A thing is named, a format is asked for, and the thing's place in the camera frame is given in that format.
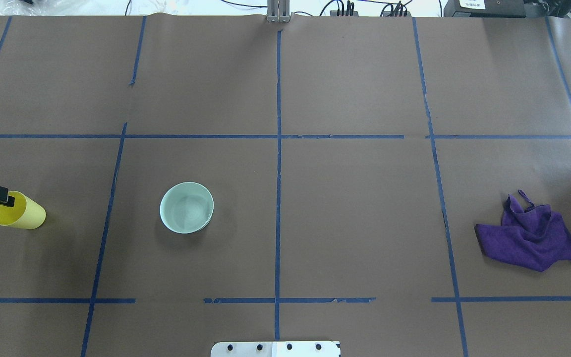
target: gray table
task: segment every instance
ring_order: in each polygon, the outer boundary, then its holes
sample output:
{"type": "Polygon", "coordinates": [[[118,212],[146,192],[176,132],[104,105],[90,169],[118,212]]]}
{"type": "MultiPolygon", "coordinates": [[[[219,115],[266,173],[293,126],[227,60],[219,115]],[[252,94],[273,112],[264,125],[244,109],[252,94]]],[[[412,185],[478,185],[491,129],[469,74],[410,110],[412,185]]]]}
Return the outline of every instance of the gray table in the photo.
{"type": "Polygon", "coordinates": [[[0,17],[0,185],[48,212],[0,227],[0,357],[571,356],[571,262],[473,231],[517,189],[571,230],[571,20],[0,17]]]}

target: black box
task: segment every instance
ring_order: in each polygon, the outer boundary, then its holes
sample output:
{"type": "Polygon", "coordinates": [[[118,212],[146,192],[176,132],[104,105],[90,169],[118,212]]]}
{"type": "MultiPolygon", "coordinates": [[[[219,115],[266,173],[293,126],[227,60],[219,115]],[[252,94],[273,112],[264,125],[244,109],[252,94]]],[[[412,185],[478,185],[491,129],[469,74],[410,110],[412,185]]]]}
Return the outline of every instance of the black box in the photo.
{"type": "Polygon", "coordinates": [[[523,0],[449,0],[444,17],[525,17],[523,0]]]}

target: white floor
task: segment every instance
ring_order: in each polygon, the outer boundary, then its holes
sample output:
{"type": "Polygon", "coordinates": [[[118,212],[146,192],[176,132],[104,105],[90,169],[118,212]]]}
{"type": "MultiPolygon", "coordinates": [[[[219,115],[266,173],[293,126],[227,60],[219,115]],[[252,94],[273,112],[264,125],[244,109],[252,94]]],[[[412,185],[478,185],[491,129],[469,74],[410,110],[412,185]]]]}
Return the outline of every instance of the white floor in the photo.
{"type": "MultiPolygon", "coordinates": [[[[27,15],[122,15],[128,0],[34,0],[34,6],[20,0],[0,0],[0,14],[27,15]]],[[[232,0],[242,4],[265,5],[266,0],[232,0]]],[[[318,16],[327,0],[291,0],[290,9],[318,16]]],[[[360,16],[379,16],[384,5],[358,0],[360,16]]],[[[439,16],[437,0],[413,0],[408,5],[413,16],[439,16]]],[[[143,15],[157,12],[179,15],[239,15],[265,14],[266,10],[231,6],[220,0],[132,0],[128,14],[143,15]]]]}

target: metal bracket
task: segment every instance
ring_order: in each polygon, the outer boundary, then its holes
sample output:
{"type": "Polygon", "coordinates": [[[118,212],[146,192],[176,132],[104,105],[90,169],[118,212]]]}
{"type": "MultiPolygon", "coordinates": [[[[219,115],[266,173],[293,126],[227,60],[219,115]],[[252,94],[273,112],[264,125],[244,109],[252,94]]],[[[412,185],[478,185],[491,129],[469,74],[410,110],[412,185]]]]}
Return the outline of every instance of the metal bracket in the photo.
{"type": "Polygon", "coordinates": [[[268,0],[268,22],[290,22],[290,0],[268,0]]]}
{"type": "Polygon", "coordinates": [[[336,341],[271,341],[256,343],[216,343],[211,357],[340,357],[336,341]]]}

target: white label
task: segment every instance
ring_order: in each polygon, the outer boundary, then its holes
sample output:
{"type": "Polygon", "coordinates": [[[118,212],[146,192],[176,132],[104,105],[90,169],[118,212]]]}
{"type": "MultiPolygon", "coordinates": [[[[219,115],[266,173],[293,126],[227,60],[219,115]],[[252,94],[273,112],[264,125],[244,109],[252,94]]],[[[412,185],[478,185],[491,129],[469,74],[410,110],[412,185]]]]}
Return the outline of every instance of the white label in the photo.
{"type": "Polygon", "coordinates": [[[486,9],[486,4],[483,0],[459,0],[459,5],[467,9],[486,9]]]}

